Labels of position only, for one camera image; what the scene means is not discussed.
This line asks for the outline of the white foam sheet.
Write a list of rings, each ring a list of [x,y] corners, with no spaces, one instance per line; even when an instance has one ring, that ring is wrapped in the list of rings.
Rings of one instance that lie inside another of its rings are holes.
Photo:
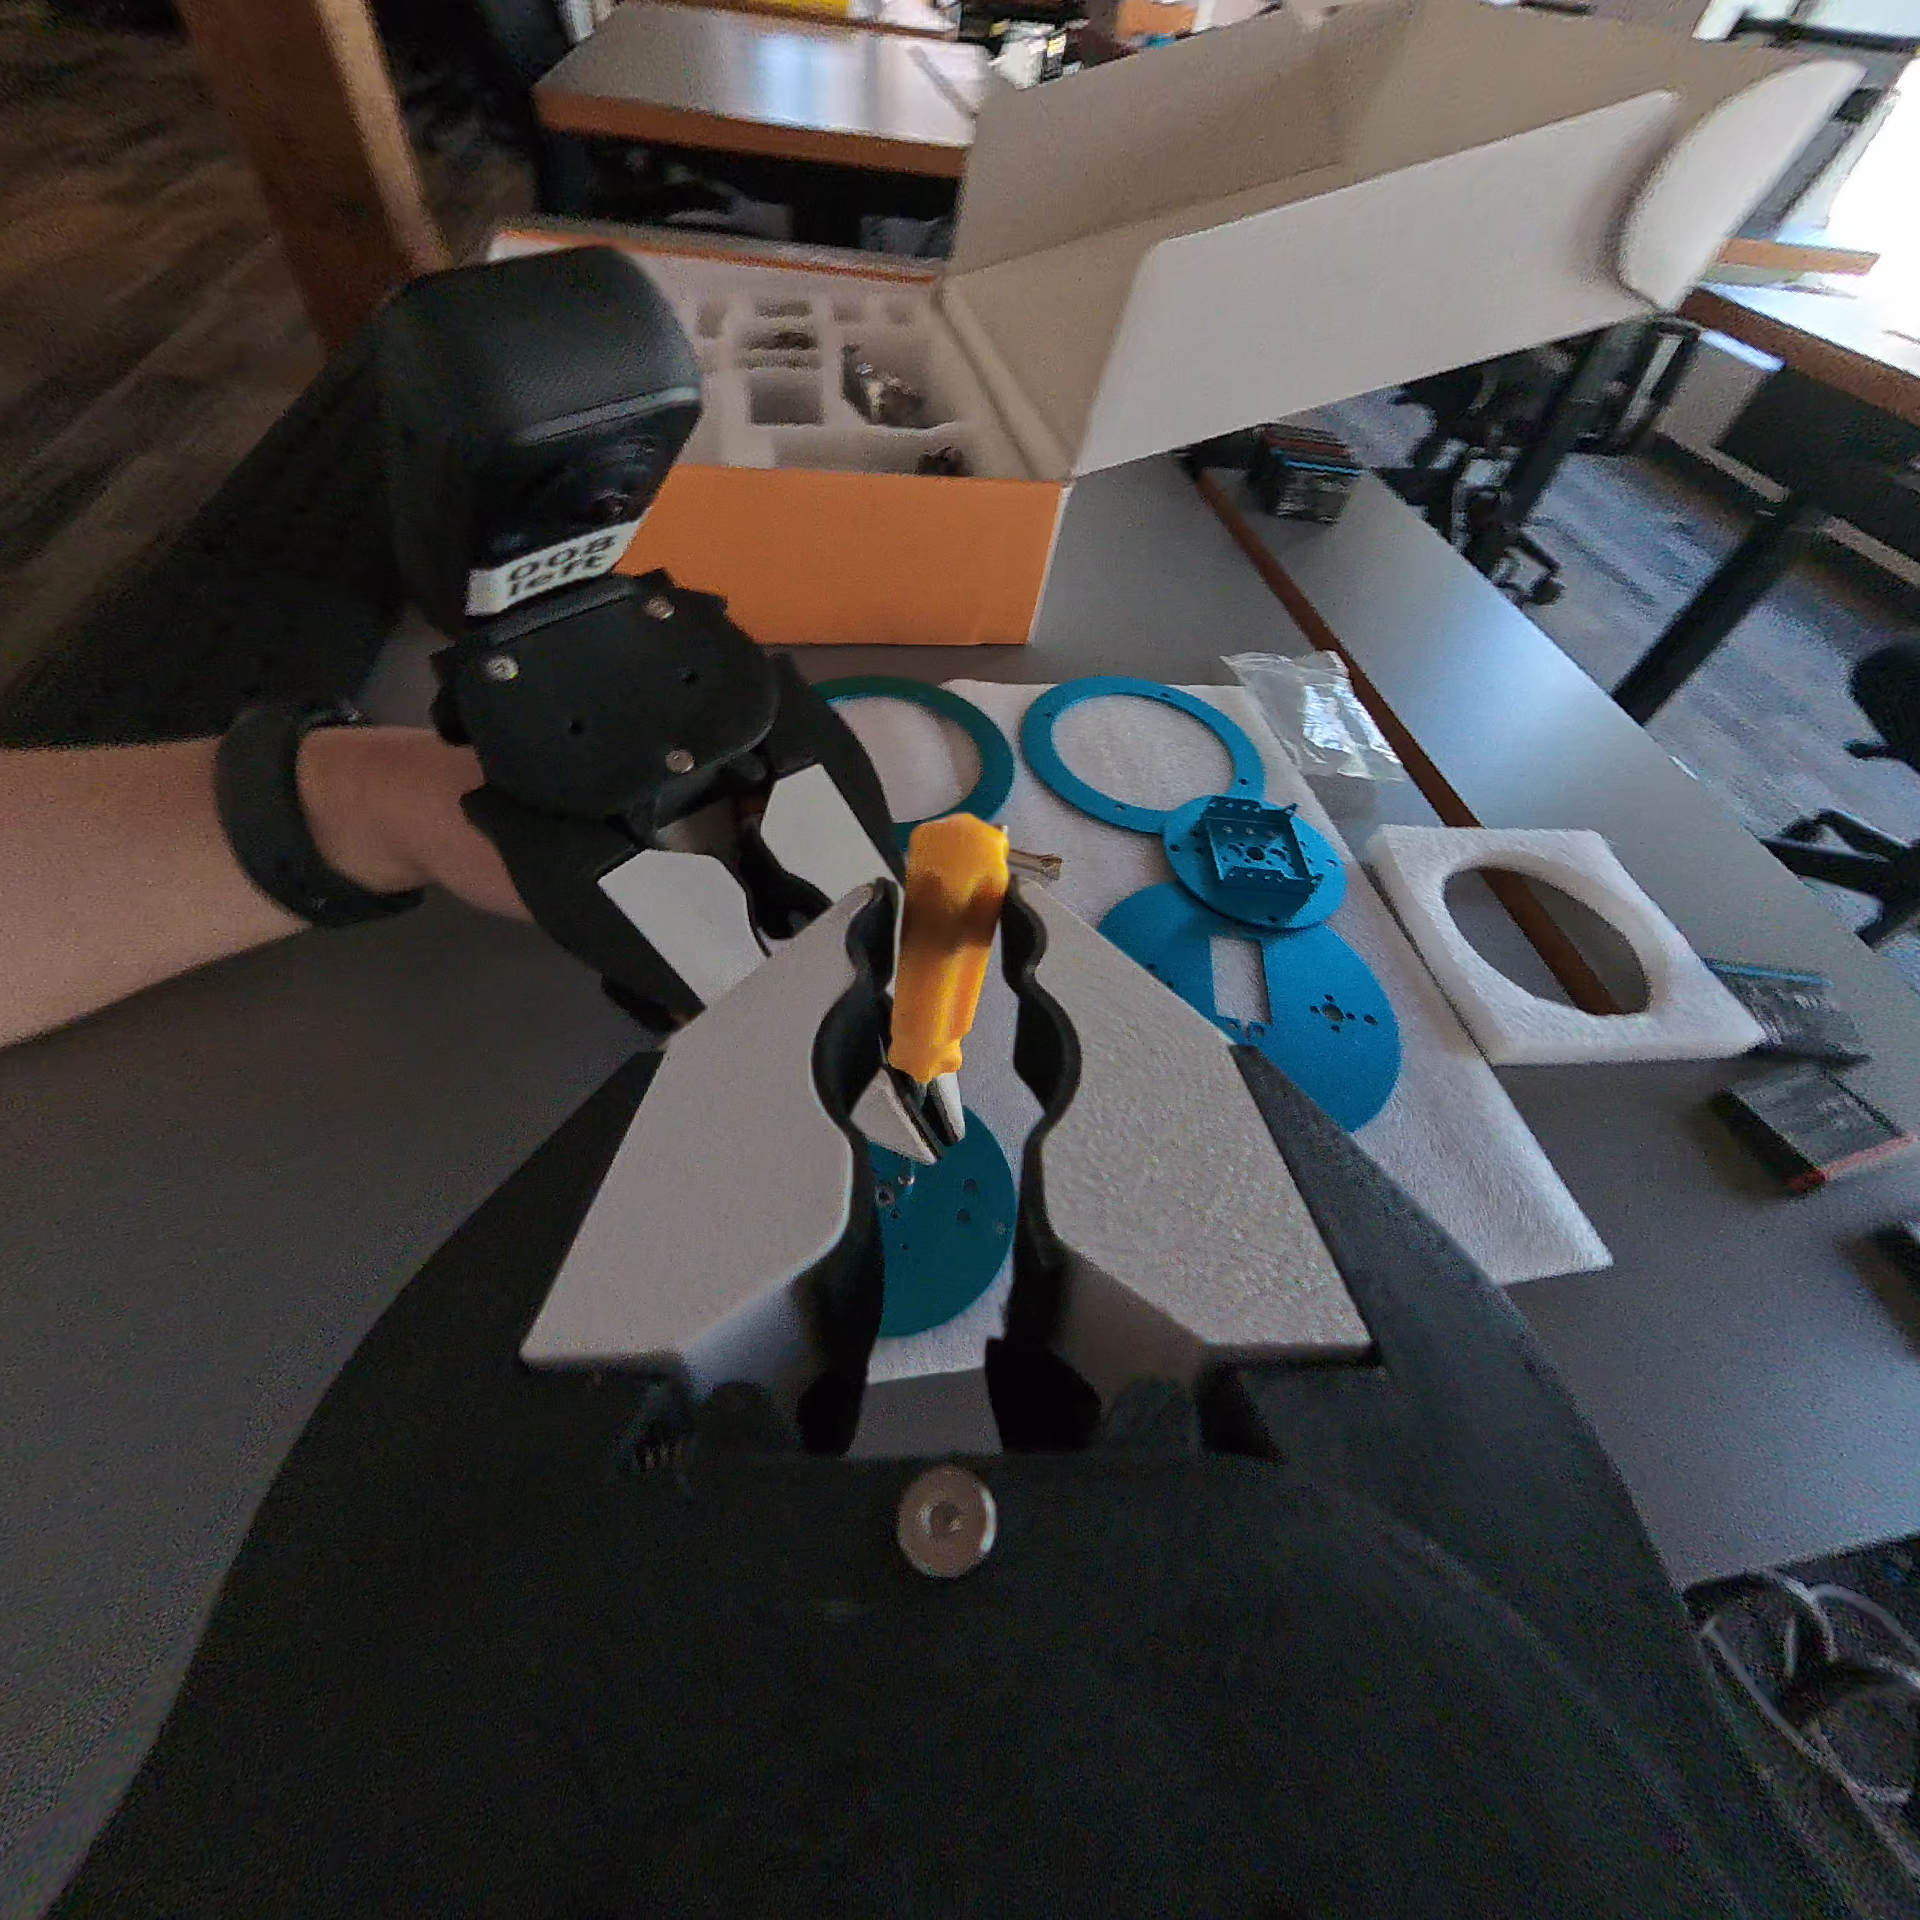
[[[1062,857],[1052,893],[1096,927],[1129,895],[1172,878],[1156,835],[1109,828],[1063,802],[1033,777],[1018,748],[1038,685],[947,682],[946,690],[981,712],[1015,757],[1015,777],[997,819],[1015,848]],[[1257,748],[1264,788],[1277,804],[1300,804],[1341,857],[1351,835],[1307,788],[1253,696],[1237,687],[1183,693],[1222,712]],[[902,825],[946,812],[977,782],[979,757],[956,723],[894,698],[852,698],[842,718],[873,761],[888,807]],[[1114,800],[1183,804],[1223,792],[1234,779],[1228,748],[1188,712],[1137,696],[1109,696],[1068,709],[1054,735],[1068,773]],[[1401,927],[1366,873],[1349,878],[1331,931],[1376,974],[1400,1027],[1401,1070],[1384,1110],[1356,1133],[1356,1144],[1495,1284],[1532,1284],[1594,1274],[1613,1258],[1572,1190],[1524,1123],[1494,1070],[1461,1029],[1451,1004],[1407,945]],[[987,970],[966,1041],[957,1086],[970,1121],[981,1118],[1018,1173],[1028,1130],[1039,1114],[1011,1063],[1015,1000]],[[1011,1282],[1007,1261],[993,1284],[947,1325],[908,1339],[882,1339],[871,1380],[975,1372],[985,1340],[999,1332]]]

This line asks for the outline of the large blue plate with cutout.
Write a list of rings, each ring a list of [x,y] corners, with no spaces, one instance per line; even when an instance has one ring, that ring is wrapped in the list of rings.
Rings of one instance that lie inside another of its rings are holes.
[[[1228,1042],[1277,1068],[1339,1128],[1356,1133],[1386,1108],[1401,1073],[1400,1024],[1377,974],[1329,927],[1236,922],[1179,884],[1159,882],[1118,900],[1098,932]],[[1220,1006],[1217,945],[1257,960],[1259,1019]]]

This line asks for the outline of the orange cardboard box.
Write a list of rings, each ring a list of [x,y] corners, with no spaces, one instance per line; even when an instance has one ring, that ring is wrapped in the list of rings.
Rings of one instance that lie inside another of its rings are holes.
[[[686,444],[622,569],[769,647],[1021,647],[1091,475],[1673,313],[1859,66],[1492,5],[1271,11],[975,117],[937,270],[614,230],[630,257],[930,281],[1032,478]]]

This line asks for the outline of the blue disc with square bracket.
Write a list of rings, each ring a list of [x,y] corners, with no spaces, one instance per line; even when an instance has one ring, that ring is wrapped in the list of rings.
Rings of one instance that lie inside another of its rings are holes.
[[[1346,900],[1341,855],[1293,804],[1198,797],[1163,816],[1161,848],[1194,900],[1259,932],[1325,924]]]

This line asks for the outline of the yellow screwdriver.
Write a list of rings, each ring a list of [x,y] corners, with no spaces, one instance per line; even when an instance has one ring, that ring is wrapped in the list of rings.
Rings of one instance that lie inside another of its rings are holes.
[[[915,1086],[962,1066],[1010,878],[1005,831],[977,816],[908,838],[885,1063]]]

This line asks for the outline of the black wristband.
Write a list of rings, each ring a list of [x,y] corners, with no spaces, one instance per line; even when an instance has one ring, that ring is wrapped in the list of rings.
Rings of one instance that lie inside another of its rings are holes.
[[[300,924],[346,931],[418,912],[424,890],[382,893],[337,873],[319,851],[300,795],[300,753],[324,731],[366,728],[346,700],[263,702],[239,712],[212,758],[217,825],[238,868]]]

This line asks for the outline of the wooden pillar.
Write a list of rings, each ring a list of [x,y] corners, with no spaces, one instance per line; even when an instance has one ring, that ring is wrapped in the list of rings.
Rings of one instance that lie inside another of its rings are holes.
[[[179,2],[324,350],[450,253],[366,2]]]

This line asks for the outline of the small blue round plate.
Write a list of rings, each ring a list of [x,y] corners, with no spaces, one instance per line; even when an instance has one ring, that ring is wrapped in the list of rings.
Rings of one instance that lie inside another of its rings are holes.
[[[882,1339],[939,1331],[989,1295],[1018,1221],[1018,1180],[993,1126],[963,1106],[963,1133],[930,1164],[869,1146],[882,1255]]]

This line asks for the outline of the white foam block with hole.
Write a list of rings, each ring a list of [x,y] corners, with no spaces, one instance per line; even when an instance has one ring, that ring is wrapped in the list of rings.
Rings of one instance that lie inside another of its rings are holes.
[[[1495,1068],[1729,1060],[1764,1033],[1592,828],[1379,827],[1367,865],[1427,974]],[[1646,1004],[1589,1015],[1497,973],[1446,900],[1453,877],[1543,882],[1611,927],[1643,974]]]

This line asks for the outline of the white foam box insert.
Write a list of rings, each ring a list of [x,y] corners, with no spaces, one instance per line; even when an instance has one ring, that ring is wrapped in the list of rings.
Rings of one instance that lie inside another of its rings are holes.
[[[693,348],[702,419],[692,467],[1030,480],[932,281],[806,270],[764,259],[639,253]],[[842,348],[923,395],[918,430],[862,423]]]

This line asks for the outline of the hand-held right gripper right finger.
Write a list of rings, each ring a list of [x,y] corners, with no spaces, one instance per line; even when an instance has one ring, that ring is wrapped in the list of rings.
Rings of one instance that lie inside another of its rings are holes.
[[[1032,881],[999,917],[1020,1151],[1013,1279],[985,1345],[1004,1449],[1083,1449],[1123,1395],[1341,1367],[1374,1340],[1240,1051]]]

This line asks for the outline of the stack of black boxes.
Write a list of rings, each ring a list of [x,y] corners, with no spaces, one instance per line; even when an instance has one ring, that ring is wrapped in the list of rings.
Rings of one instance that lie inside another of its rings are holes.
[[[1335,434],[1266,423],[1253,430],[1246,487],[1264,517],[1334,524],[1364,473],[1351,447]]]

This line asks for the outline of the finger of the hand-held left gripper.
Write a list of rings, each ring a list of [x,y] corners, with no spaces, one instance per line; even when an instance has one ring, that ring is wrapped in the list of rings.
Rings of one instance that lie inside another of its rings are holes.
[[[826,915],[875,884],[891,884],[888,852],[820,767],[773,780],[756,822],[756,911]]]
[[[600,893],[692,993],[699,1012],[791,945],[756,927],[745,882],[716,855],[635,852],[600,881]],[[963,1141],[952,1073],[918,1088],[880,1066],[852,1114],[867,1141],[915,1164],[933,1164]]]

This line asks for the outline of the person's left forearm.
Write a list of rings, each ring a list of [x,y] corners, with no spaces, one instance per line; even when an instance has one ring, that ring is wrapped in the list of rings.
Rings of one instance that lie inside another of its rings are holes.
[[[304,922],[238,865],[212,741],[2,753],[2,1045]]]

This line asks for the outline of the clear plastic bag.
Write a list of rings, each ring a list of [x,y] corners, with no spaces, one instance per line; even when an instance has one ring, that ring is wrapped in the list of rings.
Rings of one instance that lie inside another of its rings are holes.
[[[1237,652],[1222,656],[1220,665],[1259,709],[1264,726],[1307,780],[1409,780],[1335,652]]]

